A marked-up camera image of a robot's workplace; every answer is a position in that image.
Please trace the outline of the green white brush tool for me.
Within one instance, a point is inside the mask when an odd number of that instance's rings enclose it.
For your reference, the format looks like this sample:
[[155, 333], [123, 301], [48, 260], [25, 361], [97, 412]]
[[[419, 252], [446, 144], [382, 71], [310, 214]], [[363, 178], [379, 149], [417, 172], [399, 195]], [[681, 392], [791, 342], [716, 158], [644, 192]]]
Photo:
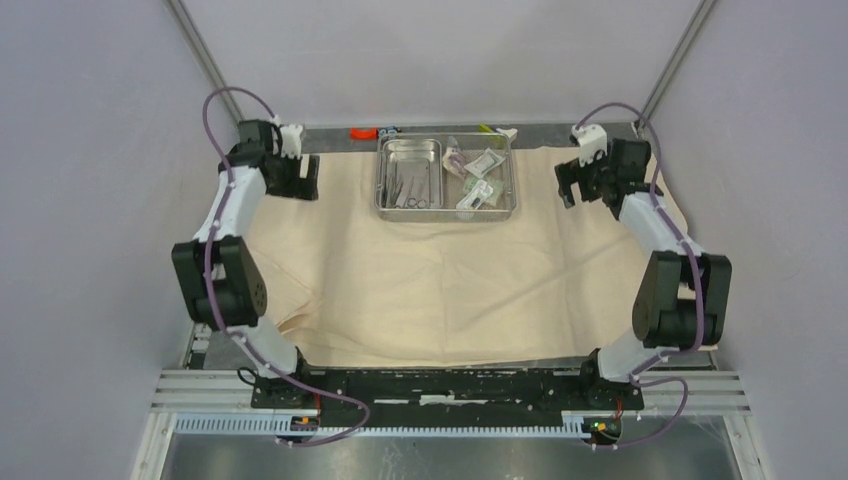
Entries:
[[512, 143], [518, 135], [518, 130], [516, 128], [490, 127], [487, 124], [479, 124], [478, 130], [483, 133], [501, 135], [507, 140], [508, 143]]

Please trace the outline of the wire mesh steel basket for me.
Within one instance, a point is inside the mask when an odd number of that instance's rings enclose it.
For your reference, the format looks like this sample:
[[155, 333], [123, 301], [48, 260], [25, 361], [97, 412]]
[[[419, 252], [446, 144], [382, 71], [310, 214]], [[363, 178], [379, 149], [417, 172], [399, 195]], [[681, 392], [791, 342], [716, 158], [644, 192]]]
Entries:
[[[464, 179], [457, 178], [448, 173], [444, 168], [444, 202], [443, 207], [437, 210], [386, 210], [376, 205], [376, 175], [378, 163], [378, 151], [382, 142], [387, 138], [430, 138], [439, 141], [442, 145], [442, 156], [447, 147], [460, 148], [467, 163], [475, 160], [486, 148], [491, 148], [498, 153], [505, 154], [506, 160], [499, 167], [492, 170], [485, 178], [486, 180], [500, 180], [504, 183], [504, 191], [498, 205], [494, 208], [483, 206], [477, 210], [457, 210], [457, 203], [463, 198], [463, 185], [467, 178], [474, 177], [467, 173]], [[463, 222], [497, 222], [509, 219], [517, 204], [517, 188], [514, 180], [514, 166], [510, 143], [498, 134], [483, 132], [403, 132], [396, 135], [382, 137], [377, 143], [377, 160], [374, 180], [374, 206], [381, 219], [390, 222], [402, 223], [463, 223]]]

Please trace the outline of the beige cloth wrap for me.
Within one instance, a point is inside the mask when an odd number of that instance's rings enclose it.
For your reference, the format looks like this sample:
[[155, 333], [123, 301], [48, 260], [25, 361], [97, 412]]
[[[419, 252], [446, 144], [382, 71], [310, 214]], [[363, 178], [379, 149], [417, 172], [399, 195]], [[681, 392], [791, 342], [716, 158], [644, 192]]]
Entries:
[[262, 198], [246, 241], [268, 317], [314, 365], [471, 365], [583, 356], [631, 331], [647, 266], [601, 202], [563, 206], [569, 148], [513, 154], [502, 222], [395, 223], [374, 207], [375, 158], [323, 157], [315, 202]]

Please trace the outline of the dark packet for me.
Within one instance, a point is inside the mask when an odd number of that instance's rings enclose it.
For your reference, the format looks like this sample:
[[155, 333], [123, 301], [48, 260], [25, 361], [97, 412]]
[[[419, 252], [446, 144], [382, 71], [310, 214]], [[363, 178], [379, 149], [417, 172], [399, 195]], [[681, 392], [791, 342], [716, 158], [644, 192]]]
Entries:
[[441, 163], [442, 167], [451, 175], [461, 179], [467, 176], [465, 169], [467, 158], [460, 148], [453, 146], [447, 147], [442, 156]]

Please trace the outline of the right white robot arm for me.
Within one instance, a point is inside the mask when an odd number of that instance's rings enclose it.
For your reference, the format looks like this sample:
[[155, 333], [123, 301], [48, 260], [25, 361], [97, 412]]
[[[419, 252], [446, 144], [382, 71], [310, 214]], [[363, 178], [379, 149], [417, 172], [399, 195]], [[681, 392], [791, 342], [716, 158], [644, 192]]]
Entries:
[[647, 253], [630, 331], [581, 364], [578, 396], [602, 408], [655, 365], [720, 341], [732, 264], [704, 250], [672, 218], [659, 175], [647, 172], [648, 142], [604, 132], [575, 133], [572, 140], [577, 157], [555, 168], [564, 206], [602, 201]]

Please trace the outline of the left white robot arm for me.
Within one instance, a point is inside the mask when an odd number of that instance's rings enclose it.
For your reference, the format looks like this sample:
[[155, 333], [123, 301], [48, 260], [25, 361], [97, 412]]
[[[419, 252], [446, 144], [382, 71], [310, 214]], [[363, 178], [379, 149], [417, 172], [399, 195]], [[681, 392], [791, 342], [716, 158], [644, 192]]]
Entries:
[[223, 153], [210, 211], [191, 240], [171, 252], [190, 319], [231, 340], [253, 362], [258, 389], [276, 388], [290, 407], [317, 394], [299, 349], [275, 332], [270, 294], [245, 236], [266, 196], [315, 201], [320, 158], [302, 154], [304, 128], [279, 118], [242, 121]]

